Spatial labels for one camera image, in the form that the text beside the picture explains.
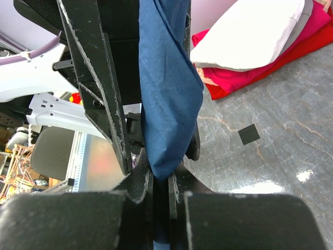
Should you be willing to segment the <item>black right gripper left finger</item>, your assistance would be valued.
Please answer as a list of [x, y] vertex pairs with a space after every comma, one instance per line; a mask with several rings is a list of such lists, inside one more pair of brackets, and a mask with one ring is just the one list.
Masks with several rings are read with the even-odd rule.
[[17, 195], [1, 207], [1, 249], [152, 249], [145, 151], [107, 192]]

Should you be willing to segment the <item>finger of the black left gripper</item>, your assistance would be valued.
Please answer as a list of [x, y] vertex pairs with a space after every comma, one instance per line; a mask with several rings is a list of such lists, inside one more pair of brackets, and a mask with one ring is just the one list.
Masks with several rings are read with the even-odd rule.
[[111, 143], [123, 174], [132, 170], [125, 115], [97, 1], [58, 1], [85, 115]]
[[[183, 48], [189, 57], [190, 54], [190, 25], [191, 25], [191, 1], [188, 4], [186, 22], [185, 22], [185, 33], [183, 40]], [[197, 161], [200, 157], [200, 135], [198, 130], [198, 125], [196, 123], [195, 131], [192, 136], [191, 142], [186, 151], [186, 156], [188, 159]]]

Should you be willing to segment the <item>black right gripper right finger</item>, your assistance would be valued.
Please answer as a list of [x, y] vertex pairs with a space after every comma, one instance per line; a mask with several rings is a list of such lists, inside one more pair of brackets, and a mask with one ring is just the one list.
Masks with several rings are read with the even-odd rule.
[[183, 164], [169, 176], [171, 249], [325, 249], [306, 203], [211, 191]]

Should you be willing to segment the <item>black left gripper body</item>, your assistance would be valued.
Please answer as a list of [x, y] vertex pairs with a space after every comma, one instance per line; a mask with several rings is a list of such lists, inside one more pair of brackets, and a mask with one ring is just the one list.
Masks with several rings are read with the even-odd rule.
[[[98, 1], [103, 32], [108, 34], [123, 104], [140, 103], [138, 1]], [[15, 10], [67, 44], [56, 1], [14, 1]]]

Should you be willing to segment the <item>blue paper napkin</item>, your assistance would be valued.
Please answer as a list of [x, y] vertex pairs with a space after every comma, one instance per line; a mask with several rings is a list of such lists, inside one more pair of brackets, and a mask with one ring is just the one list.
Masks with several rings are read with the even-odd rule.
[[203, 84], [183, 48], [189, 1], [140, 1], [142, 130], [154, 176], [165, 180], [194, 135]]

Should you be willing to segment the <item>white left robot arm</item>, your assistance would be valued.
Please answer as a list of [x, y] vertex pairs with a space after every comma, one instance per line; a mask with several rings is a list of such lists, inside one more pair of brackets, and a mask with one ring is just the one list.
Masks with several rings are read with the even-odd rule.
[[1, 58], [2, 126], [101, 136], [124, 174], [141, 149], [158, 179], [199, 158], [190, 1], [14, 1], [14, 10], [54, 38]]

